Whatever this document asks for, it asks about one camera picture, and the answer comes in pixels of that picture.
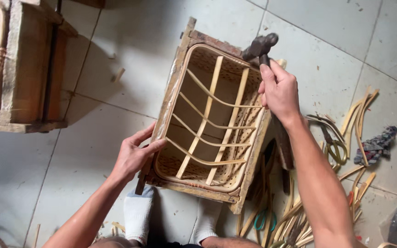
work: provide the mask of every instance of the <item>woven basket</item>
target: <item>woven basket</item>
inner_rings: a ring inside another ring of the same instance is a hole
[[[218,56],[223,56],[223,62],[218,74],[218,84],[213,94],[216,98],[226,103],[233,104],[237,98],[243,71],[247,68],[246,63],[225,54],[207,45],[199,44],[192,46],[186,55],[184,71],[190,70],[202,84],[209,90],[213,73],[216,67]],[[258,70],[251,68],[247,75],[246,85],[242,95],[240,105],[255,106],[242,107],[238,109],[237,116],[233,122],[233,127],[251,127],[251,129],[231,129],[228,144],[250,144],[247,146],[225,147],[221,161],[231,161],[245,159],[245,162],[237,162],[219,166],[209,166],[190,159],[183,174],[178,175],[180,166],[187,156],[183,151],[172,143],[157,155],[154,169],[157,175],[165,180],[184,183],[190,186],[211,189],[218,192],[232,192],[240,186],[248,158],[257,135],[258,126],[264,114],[261,106],[261,97],[257,93],[261,83],[261,75]],[[182,92],[184,96],[201,112],[205,112],[208,95],[193,80],[190,74],[183,72],[181,84],[177,87],[174,100],[175,114],[184,124],[197,133],[202,123],[202,116],[191,107],[190,104],[179,96]],[[212,100],[212,105],[208,119],[219,126],[228,126],[233,113],[233,107],[226,106]],[[172,117],[169,121],[168,130],[164,137],[168,137],[184,150],[190,150],[193,140],[196,138],[194,133],[187,130],[185,125],[180,123],[177,118]],[[213,127],[206,123],[201,138],[204,140],[221,144],[226,134],[226,129]],[[218,155],[220,147],[212,146],[199,141],[192,155],[204,160],[214,161]],[[211,168],[215,175],[212,180],[208,179]]]

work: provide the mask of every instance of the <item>right hand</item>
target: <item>right hand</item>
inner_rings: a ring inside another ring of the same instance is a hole
[[[258,89],[258,93],[262,94],[261,104],[269,108],[288,130],[295,121],[302,120],[296,77],[273,59],[270,60],[270,67],[260,65],[260,72],[263,78]]]

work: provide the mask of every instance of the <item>hammer head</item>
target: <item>hammer head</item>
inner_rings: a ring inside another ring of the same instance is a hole
[[[277,42],[278,34],[276,33],[270,33],[267,36],[258,36],[252,41],[251,46],[241,53],[241,56],[243,60],[248,61],[268,54],[270,48],[275,46]]]

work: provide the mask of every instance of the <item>hand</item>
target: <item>hand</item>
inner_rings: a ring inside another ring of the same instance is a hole
[[[148,157],[156,151],[160,151],[166,145],[166,139],[159,139],[139,148],[143,141],[151,137],[155,125],[156,122],[154,121],[149,127],[123,140],[111,175],[118,177],[120,180],[132,180]]]
[[[261,104],[269,108],[288,130],[295,121],[302,119],[296,77],[273,59],[270,60],[270,68],[260,65],[260,72],[263,78],[258,89],[262,94]]]

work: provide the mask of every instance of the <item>finger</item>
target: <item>finger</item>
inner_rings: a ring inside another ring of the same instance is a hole
[[[260,87],[258,88],[258,93],[263,94],[264,93],[264,81],[261,81]]]
[[[154,126],[156,122],[154,121],[149,127],[140,130],[129,138],[130,142],[135,146],[140,146],[140,144],[146,139],[150,138],[153,134]]]
[[[282,81],[283,79],[286,78],[289,73],[281,67],[275,60],[271,59],[270,60],[270,69],[272,70],[273,74],[277,76],[278,82]]]
[[[159,139],[149,144],[146,148],[142,148],[142,150],[146,155],[151,155],[156,151],[160,151],[166,145],[166,143],[166,139]]]
[[[263,107],[266,107],[266,106],[267,106],[266,94],[262,94],[262,95],[261,95],[261,105],[262,105]]]
[[[260,65],[260,72],[261,72],[261,77],[264,81],[264,86],[266,87],[269,85],[277,85],[277,82],[275,82],[275,75],[273,71],[270,69],[269,66],[265,64]]]

